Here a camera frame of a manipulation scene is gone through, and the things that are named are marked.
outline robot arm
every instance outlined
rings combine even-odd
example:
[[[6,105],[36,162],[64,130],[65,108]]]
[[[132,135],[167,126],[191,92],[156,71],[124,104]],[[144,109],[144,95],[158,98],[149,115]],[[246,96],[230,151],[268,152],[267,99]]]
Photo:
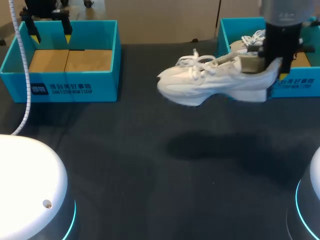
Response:
[[[280,80],[289,72],[299,48],[303,22],[315,12],[316,0],[259,0],[260,14],[266,22],[263,50],[265,68],[275,58],[282,58]]]

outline shoe sole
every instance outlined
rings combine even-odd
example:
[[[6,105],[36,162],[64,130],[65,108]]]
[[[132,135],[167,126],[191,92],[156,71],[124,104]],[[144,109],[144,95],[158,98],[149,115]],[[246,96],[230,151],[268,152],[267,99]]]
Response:
[[[263,103],[267,100],[267,90],[256,90],[256,91],[224,91],[224,92],[215,92],[209,95],[201,96],[201,97],[181,97],[181,96],[173,96],[166,94],[159,90],[159,92],[168,100],[185,106],[199,106],[209,97],[215,94],[225,94],[234,100],[242,101],[242,102],[250,102],[250,103]]]

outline blue box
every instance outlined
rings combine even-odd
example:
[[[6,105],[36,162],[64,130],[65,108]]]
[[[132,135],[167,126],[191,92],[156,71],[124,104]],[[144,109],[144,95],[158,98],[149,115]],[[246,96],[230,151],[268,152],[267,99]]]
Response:
[[[216,56],[230,53],[230,44],[242,36],[252,36],[256,31],[266,29],[262,17],[222,18],[218,34]],[[273,85],[272,98],[320,97],[320,28],[304,27],[301,38],[306,45],[312,45],[315,53],[306,53],[311,67],[293,67],[290,74]]]
[[[40,44],[28,35],[24,22],[19,27],[29,66],[36,50],[112,50],[112,59],[110,71],[31,72],[31,86],[45,89],[41,94],[32,92],[32,102],[117,101],[121,62],[121,42],[117,21],[71,21],[73,32],[69,44],[67,44],[61,21],[36,21],[35,25],[41,36]],[[3,61],[0,77],[14,102],[27,101],[26,79],[16,37]],[[76,85],[76,89],[59,87],[71,85]]]

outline white cable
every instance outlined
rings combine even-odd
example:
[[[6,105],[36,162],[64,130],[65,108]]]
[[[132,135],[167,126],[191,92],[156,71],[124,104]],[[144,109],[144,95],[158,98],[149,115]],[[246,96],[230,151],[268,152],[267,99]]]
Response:
[[[20,48],[20,53],[21,53],[22,63],[23,63],[23,69],[24,69],[24,74],[25,74],[25,82],[26,82],[26,108],[25,108],[25,113],[24,113],[24,116],[23,116],[23,119],[22,119],[20,125],[11,134],[11,135],[18,135],[20,133],[20,131],[26,125],[26,122],[27,122],[28,117],[29,117],[30,108],[31,108],[31,87],[30,87],[30,77],[29,77],[28,62],[27,62],[25,48],[24,48],[24,44],[22,42],[22,38],[21,38],[21,35],[20,35],[19,26],[18,26],[18,22],[17,22],[17,18],[16,18],[14,0],[9,0],[9,7],[10,7],[10,13],[11,13],[13,26],[14,26],[15,36],[16,36],[16,39],[17,39],[17,41],[19,43],[19,48]]]

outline shoe heel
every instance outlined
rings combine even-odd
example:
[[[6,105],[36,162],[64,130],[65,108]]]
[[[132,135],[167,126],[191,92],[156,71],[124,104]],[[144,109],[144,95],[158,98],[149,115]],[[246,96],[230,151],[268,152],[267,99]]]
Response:
[[[234,98],[237,101],[262,103],[267,100],[267,90],[256,91],[228,91],[225,92],[228,96]]]

